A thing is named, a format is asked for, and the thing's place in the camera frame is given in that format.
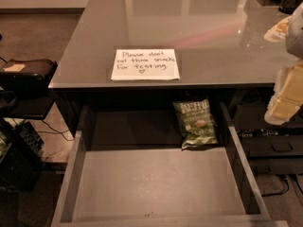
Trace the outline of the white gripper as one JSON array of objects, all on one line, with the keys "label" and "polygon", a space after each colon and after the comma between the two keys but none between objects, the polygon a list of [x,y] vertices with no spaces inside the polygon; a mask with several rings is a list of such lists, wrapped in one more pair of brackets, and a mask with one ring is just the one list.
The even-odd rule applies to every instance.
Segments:
[{"label": "white gripper", "polygon": [[[303,59],[303,3],[291,17],[282,19],[264,35],[264,39],[272,43],[283,41],[285,37],[287,52]],[[298,63],[291,68],[282,67],[277,73],[274,95],[267,106],[264,120],[272,125],[282,125],[288,122],[302,105],[303,64]]]}]

